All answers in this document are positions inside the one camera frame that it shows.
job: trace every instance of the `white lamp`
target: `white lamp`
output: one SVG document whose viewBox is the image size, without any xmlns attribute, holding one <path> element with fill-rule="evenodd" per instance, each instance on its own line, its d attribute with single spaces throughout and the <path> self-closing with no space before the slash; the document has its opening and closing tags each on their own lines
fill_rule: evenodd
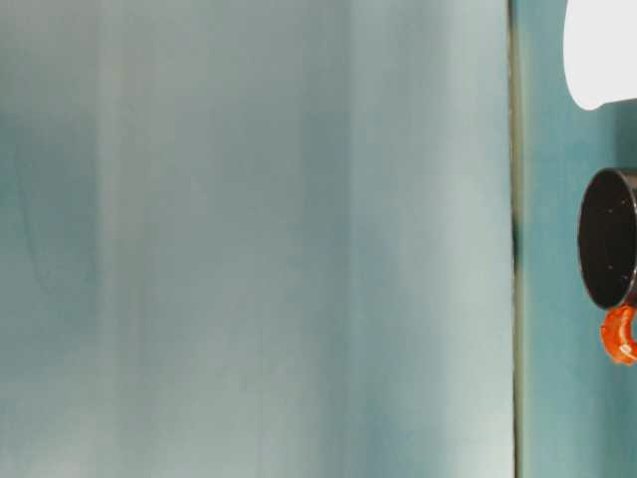
<svg viewBox="0 0 637 478">
<path fill-rule="evenodd" d="M 637 99 L 637 0 L 569 0 L 563 48 L 581 108 Z"/>
</svg>

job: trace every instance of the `mug handle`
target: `mug handle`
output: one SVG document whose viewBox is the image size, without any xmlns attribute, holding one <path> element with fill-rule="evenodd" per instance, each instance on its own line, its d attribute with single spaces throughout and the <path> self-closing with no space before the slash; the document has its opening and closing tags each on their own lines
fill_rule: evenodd
<svg viewBox="0 0 637 478">
<path fill-rule="evenodd" d="M 635 312 L 630 306 L 615 307 L 608 311 L 601 326 L 601 341 L 615 363 L 632 365 L 637 362 L 637 344 L 632 333 Z"/>
</svg>

